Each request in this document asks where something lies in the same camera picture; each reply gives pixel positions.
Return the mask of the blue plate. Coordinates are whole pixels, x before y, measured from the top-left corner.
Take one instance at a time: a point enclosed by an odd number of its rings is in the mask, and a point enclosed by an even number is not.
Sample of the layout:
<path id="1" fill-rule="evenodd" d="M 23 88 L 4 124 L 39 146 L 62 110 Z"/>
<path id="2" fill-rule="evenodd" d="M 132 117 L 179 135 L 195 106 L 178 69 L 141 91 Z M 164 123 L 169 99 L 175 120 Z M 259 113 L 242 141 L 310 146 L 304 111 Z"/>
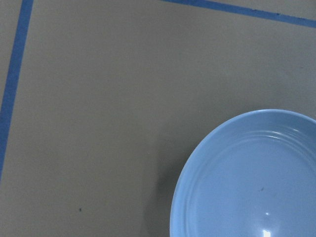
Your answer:
<path id="1" fill-rule="evenodd" d="M 181 171 L 169 234 L 315 236 L 316 121 L 266 109 L 215 128 Z"/>

